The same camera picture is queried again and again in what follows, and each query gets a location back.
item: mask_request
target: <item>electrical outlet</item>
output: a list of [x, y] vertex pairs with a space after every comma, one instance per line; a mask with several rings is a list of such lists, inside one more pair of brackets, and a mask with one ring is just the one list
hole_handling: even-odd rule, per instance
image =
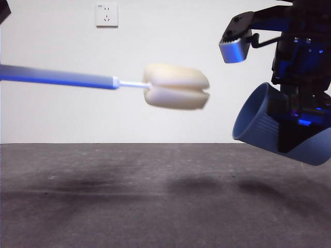
[[97, 27], [118, 27], [118, 4], [98, 4], [95, 10]]

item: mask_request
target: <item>blue cup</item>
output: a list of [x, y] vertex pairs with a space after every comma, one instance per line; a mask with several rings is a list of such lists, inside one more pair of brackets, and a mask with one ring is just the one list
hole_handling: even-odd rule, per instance
[[268, 83], [261, 84], [247, 99], [233, 128], [233, 138], [267, 151], [310, 165], [321, 165], [331, 158], [331, 129], [302, 142], [288, 153], [278, 151], [278, 122], [267, 115], [270, 99], [286, 96]]

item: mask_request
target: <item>brush handle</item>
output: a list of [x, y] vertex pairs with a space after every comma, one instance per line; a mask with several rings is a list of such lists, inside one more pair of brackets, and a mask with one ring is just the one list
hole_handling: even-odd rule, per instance
[[79, 87], [118, 89], [119, 84], [110, 76], [41, 70], [29, 67], [0, 65], [0, 80], [70, 85]]

